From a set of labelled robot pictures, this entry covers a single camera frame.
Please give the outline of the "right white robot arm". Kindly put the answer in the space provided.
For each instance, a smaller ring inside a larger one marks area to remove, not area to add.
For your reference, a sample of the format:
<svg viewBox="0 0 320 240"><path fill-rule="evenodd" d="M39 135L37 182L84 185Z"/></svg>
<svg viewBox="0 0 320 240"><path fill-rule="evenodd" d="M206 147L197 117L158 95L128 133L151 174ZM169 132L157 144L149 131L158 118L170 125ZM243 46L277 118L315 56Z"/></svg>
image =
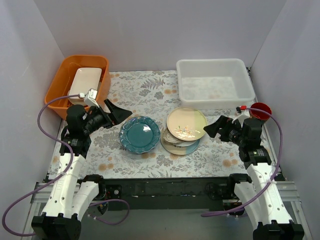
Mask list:
<svg viewBox="0 0 320 240"><path fill-rule="evenodd" d="M239 199L240 207L232 212L245 210L253 227L255 240L301 240L305 231L288 213L274 180L277 167L272 166L268 151L261 144L263 123L256 118L246 118L243 123L226 116L205 126L204 131L214 138L220 135L223 142L238 146L240 160L246 174L229 177L227 195Z"/></svg>

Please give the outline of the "cream and blue plate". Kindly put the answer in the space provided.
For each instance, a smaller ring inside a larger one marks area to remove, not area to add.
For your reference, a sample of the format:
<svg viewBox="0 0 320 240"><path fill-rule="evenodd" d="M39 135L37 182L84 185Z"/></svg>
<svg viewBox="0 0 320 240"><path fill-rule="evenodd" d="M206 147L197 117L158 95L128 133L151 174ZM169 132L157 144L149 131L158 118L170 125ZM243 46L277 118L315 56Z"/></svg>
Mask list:
<svg viewBox="0 0 320 240"><path fill-rule="evenodd" d="M184 155L188 155L191 154L192 152L194 152L199 144L200 144L200 140L196 140L193 144L189 145L189 146L176 146L173 144L170 144L168 142L166 142L163 138L160 140L162 146L171 154L174 155L178 155L178 156L184 156Z"/></svg>

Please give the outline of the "red and black mug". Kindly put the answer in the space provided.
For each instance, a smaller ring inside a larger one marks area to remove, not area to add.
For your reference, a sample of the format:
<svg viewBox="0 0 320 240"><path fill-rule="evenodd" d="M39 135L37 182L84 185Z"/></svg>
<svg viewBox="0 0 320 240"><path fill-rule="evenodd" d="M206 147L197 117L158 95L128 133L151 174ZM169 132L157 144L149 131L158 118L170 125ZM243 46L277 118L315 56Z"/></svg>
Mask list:
<svg viewBox="0 0 320 240"><path fill-rule="evenodd" d="M255 102L251 105L249 114L252 118L258 119L260 122L265 123L272 114L271 108L262 102Z"/></svg>

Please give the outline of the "teal scalloped plate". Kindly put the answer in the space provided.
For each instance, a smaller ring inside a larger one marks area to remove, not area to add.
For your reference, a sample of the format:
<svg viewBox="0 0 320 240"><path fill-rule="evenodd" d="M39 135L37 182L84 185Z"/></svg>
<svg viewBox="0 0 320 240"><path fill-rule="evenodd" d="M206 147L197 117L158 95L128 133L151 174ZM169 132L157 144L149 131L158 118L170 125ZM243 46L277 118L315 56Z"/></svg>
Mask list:
<svg viewBox="0 0 320 240"><path fill-rule="evenodd" d="M129 152L147 153L156 147L161 138L157 123L148 116L137 116L126 121L120 128L119 140Z"/></svg>

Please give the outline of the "white rectangular dish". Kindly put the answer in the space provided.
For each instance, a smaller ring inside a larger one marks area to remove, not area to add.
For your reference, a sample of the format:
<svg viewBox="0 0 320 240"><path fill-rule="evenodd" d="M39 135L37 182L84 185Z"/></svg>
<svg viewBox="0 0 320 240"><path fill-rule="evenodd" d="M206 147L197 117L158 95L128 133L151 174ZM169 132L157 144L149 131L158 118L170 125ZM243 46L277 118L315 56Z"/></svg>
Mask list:
<svg viewBox="0 0 320 240"><path fill-rule="evenodd" d="M99 81L102 69L97 67L81 67L74 76L73 82L68 92L69 96L79 95L80 93L87 93L89 89L93 88L98 91ZM79 96L69 98L73 105L80 105Z"/></svg>

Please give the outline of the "white fluted plate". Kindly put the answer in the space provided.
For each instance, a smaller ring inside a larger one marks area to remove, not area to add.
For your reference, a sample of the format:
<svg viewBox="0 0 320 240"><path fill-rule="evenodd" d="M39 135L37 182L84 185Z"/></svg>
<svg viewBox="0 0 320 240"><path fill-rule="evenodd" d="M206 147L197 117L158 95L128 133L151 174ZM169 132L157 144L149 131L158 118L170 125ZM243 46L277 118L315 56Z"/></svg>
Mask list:
<svg viewBox="0 0 320 240"><path fill-rule="evenodd" d="M189 147L193 144L196 144L198 141L197 140L193 140L193 141L185 141L185 140L181 140L181 143L178 143L178 144L171 144L171 143L168 143L167 141L165 141L163 139L163 141L168 144L168 145L172 145L172 146L176 146L176 147Z"/></svg>

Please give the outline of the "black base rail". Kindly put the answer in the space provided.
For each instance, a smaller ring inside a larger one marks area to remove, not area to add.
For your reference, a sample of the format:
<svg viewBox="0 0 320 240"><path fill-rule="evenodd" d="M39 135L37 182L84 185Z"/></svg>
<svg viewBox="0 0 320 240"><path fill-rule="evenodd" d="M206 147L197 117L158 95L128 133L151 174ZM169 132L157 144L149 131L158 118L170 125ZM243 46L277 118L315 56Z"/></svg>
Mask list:
<svg viewBox="0 0 320 240"><path fill-rule="evenodd" d="M78 180L99 183L97 201L111 200L107 209L120 210L186 210L222 211L224 201L237 200L235 185L251 183L248 174L228 177L187 178L120 178L105 179L96 174Z"/></svg>

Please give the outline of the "floral patterned table mat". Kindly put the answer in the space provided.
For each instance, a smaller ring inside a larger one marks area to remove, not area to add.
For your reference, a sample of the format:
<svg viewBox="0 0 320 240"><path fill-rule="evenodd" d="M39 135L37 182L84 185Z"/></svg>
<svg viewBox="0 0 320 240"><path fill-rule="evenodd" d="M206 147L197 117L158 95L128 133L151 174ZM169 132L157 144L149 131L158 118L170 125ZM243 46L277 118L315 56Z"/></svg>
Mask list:
<svg viewBox="0 0 320 240"><path fill-rule="evenodd" d="M169 113L181 105L174 70L113 72L110 76L109 100L130 110L133 117L152 118L159 128ZM217 137L205 135L197 149L184 156L168 152L161 144L149 152L135 154L123 148L119 132L120 127L115 126L101 128L90 136L80 178L92 174L106 179L227 177L246 171L238 147Z"/></svg>

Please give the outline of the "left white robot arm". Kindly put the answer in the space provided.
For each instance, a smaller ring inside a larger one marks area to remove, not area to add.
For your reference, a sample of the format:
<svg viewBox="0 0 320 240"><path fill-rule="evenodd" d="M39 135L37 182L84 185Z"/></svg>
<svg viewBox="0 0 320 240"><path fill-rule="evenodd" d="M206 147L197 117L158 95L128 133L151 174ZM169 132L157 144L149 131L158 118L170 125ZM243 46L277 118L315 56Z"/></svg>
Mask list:
<svg viewBox="0 0 320 240"><path fill-rule="evenodd" d="M108 209L109 190L101 175L87 175L76 190L80 170L85 163L90 135L100 128L110 129L122 123L132 112L104 100L105 112L94 103L89 110L83 105L72 105L66 111L67 125L61 133L60 164L57 179L49 185L52 190L42 213L34 216L31 227L42 240L77 240L81 220L90 206L98 206L100 213Z"/></svg>

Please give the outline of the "clear white plastic bin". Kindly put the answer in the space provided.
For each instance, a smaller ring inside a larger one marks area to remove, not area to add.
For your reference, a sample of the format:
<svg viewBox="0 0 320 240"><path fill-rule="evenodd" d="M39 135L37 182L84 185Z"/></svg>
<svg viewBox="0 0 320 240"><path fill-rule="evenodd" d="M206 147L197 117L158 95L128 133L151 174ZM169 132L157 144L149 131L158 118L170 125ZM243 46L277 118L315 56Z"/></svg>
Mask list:
<svg viewBox="0 0 320 240"><path fill-rule="evenodd" d="M181 59L176 63L176 71L183 106L199 110L235 109L256 98L241 59Z"/></svg>

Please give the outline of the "aluminium frame rail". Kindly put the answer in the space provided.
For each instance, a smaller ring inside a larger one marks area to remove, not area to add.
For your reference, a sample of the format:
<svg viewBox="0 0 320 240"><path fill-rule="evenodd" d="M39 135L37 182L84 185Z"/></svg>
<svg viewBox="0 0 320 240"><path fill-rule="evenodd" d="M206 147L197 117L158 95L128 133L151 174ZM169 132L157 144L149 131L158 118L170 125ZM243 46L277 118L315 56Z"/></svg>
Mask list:
<svg viewBox="0 0 320 240"><path fill-rule="evenodd" d="M301 197L293 181L278 181L277 188L283 202L300 202ZM53 184L37 191L31 197L31 203L46 203L51 196Z"/></svg>

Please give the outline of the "cream and green plate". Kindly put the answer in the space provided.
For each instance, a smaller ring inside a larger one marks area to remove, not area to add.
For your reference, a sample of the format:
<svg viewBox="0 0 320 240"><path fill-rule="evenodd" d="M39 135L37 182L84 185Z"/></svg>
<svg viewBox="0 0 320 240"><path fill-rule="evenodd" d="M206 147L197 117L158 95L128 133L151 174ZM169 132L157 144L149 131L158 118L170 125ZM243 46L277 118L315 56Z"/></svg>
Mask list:
<svg viewBox="0 0 320 240"><path fill-rule="evenodd" d="M175 108L167 117L169 132L179 140L191 142L205 135L204 127L208 125L205 115L191 107Z"/></svg>

